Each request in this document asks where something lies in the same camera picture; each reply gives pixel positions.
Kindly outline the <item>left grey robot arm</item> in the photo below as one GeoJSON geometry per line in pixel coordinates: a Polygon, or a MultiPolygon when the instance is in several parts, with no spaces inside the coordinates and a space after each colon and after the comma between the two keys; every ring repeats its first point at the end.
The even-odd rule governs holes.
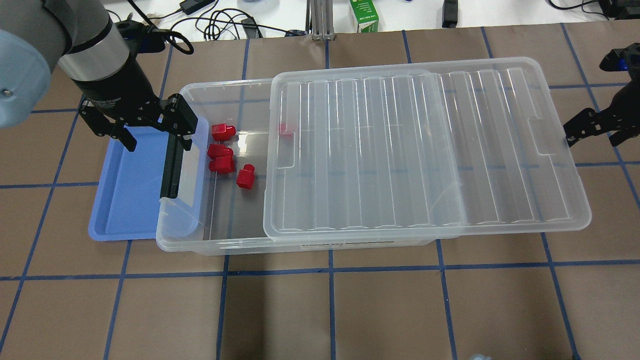
{"type": "Polygon", "coordinates": [[[137,62],[144,37],[176,32],[149,24],[125,39],[98,0],[3,0],[0,18],[2,128],[29,117],[59,67],[85,97],[78,113],[96,136],[133,152],[130,128],[151,127],[190,150],[197,116],[182,95],[157,96],[137,62]]]}

